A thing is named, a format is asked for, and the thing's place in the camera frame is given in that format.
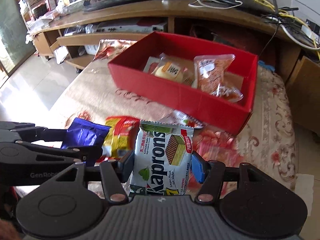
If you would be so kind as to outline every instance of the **yellow cable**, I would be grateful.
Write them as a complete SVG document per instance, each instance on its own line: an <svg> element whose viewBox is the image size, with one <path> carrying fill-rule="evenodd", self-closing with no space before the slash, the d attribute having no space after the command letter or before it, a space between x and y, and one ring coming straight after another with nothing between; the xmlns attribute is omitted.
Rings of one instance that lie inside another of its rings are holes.
<svg viewBox="0 0 320 240"><path fill-rule="evenodd" d="M273 11L275 11L275 6L274 6L272 3L270 3L269 1L267 1L267 0L254 0L254 1L257 2L257 3L260 3L261 5L264 5L264 6L268 7L268 8L270 8L270 9L272 9ZM289 14L287 11L281 10L281 9L279 10L279 15L282 16L282 17L288 17L288 18L295 19L297 22L299 22L299 23L301 23L302 25L304 25L305 27L307 27L307 28L311 31L311 33L312 33L312 30L310 29L310 27L308 26L308 24L306 24L306 23L305 23L304 21L302 21L300 18L295 17L295 16ZM313 36L313 34L312 34L312 40L313 40L313 45L315 46L315 48L318 48L318 46L317 46L317 44L316 44L316 39L315 39L315 37ZM317 50L316 52L317 52L317 55L318 55L319 60L320 60L320 52L319 52L318 50Z"/></svg>

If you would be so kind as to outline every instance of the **sliding glass door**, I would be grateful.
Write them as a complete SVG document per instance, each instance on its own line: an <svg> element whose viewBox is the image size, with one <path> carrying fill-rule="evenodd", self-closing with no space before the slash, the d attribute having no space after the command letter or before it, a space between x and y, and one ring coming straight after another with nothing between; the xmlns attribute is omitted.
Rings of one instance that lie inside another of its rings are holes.
<svg viewBox="0 0 320 240"><path fill-rule="evenodd" d="M0 0L0 71L8 76L36 51L32 42L25 43L26 35L17 0Z"/></svg>

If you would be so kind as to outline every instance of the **screw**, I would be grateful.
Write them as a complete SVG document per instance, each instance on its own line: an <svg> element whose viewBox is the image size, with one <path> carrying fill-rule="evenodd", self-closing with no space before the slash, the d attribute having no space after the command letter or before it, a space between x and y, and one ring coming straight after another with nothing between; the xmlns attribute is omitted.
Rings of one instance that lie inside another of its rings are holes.
<svg viewBox="0 0 320 240"><path fill-rule="evenodd" d="M110 200L113 202L120 202L125 200L125 195L116 193L110 196Z"/></svg>
<svg viewBox="0 0 320 240"><path fill-rule="evenodd" d="M201 202L210 202L213 200L213 196L210 194L201 194L198 196L198 200Z"/></svg>

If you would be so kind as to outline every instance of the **red box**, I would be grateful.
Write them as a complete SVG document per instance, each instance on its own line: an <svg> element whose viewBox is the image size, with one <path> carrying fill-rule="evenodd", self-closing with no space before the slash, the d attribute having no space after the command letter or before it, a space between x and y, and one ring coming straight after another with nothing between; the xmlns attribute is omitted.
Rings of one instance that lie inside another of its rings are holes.
<svg viewBox="0 0 320 240"><path fill-rule="evenodd" d="M143 72L149 56L161 53L192 60L199 55L235 54L229 72L244 78L238 103L211 96L198 89ZM212 41L153 32L109 62L118 88L134 92L203 122L238 134L249 120L255 95L258 56Z"/></svg>

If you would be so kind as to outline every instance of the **bread bun package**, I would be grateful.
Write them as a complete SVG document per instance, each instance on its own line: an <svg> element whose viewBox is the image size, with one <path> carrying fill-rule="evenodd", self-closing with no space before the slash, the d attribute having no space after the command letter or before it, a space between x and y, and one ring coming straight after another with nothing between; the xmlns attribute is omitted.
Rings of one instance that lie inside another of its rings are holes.
<svg viewBox="0 0 320 240"><path fill-rule="evenodd" d="M194 64L198 77L197 87L203 92L230 102L240 101L243 94L225 75L235 57L234 54L195 57Z"/></svg>
<svg viewBox="0 0 320 240"><path fill-rule="evenodd" d="M151 63L153 57L150 57L148 62ZM144 69L144 72L155 75L156 77L168 79L177 83L182 83L188 86L192 86L195 81L194 63L191 60L168 56L164 53L160 55L160 61L155 68L148 67L148 63Z"/></svg>

